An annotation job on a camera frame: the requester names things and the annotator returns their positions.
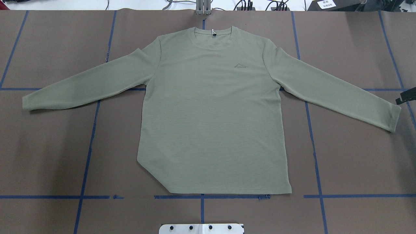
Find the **t-shirt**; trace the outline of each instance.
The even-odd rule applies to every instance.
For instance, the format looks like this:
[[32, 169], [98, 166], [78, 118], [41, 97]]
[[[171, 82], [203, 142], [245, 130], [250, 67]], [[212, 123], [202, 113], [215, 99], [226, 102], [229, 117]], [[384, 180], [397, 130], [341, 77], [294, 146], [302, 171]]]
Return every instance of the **t-shirt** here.
[[401, 108], [237, 27], [160, 35], [23, 97], [66, 109], [146, 85], [137, 161], [172, 193], [291, 193], [279, 89], [394, 132]]

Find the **red object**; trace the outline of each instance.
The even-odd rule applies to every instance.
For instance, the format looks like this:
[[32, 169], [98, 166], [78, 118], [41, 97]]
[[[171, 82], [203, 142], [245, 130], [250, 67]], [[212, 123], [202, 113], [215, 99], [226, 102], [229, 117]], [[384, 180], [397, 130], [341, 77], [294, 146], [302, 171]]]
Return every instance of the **red object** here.
[[8, 7], [6, 7], [6, 5], [0, 1], [0, 10], [10, 10]]

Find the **white floor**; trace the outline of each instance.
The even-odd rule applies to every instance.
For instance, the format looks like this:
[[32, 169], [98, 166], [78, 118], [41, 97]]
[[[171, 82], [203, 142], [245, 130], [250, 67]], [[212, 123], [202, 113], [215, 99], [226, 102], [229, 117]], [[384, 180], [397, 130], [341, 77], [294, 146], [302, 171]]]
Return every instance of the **white floor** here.
[[[108, 0], [109, 10], [130, 8], [135, 10], [161, 10], [167, 6], [167, 0]], [[238, 0], [213, 0], [211, 7], [220, 7], [225, 10], [233, 10]], [[306, 0], [309, 7], [312, 0]], [[29, 2], [6, 2], [11, 10], [105, 10], [107, 0], [30, 0]], [[265, 10], [268, 0], [254, 0], [253, 7], [256, 10]], [[289, 0], [288, 7], [293, 11], [304, 11], [304, 0]], [[190, 2], [174, 2], [168, 10], [195, 9], [195, 4]], [[402, 3], [401, 9], [416, 12], [415, 4]]]

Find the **sleeve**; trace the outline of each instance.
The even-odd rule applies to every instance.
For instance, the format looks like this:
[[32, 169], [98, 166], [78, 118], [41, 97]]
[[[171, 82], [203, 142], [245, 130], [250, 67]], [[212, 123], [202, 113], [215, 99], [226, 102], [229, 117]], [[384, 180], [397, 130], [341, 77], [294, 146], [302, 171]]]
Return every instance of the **sleeve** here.
[[147, 84], [161, 59], [159, 38], [143, 50], [101, 64], [22, 98], [24, 110], [66, 109]]
[[292, 95], [395, 132], [399, 106], [288, 55], [271, 40], [263, 61], [272, 80]]

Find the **shirt logo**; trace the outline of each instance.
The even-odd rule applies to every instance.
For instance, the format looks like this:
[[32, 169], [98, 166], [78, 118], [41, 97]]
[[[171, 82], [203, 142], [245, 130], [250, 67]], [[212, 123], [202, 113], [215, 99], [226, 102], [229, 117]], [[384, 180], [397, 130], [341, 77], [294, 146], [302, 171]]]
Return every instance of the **shirt logo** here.
[[234, 66], [234, 67], [243, 67], [243, 68], [245, 68], [245, 67], [247, 67], [247, 66], [244, 66], [244, 65], [242, 65], [242, 64], [237, 64], [236, 66]]

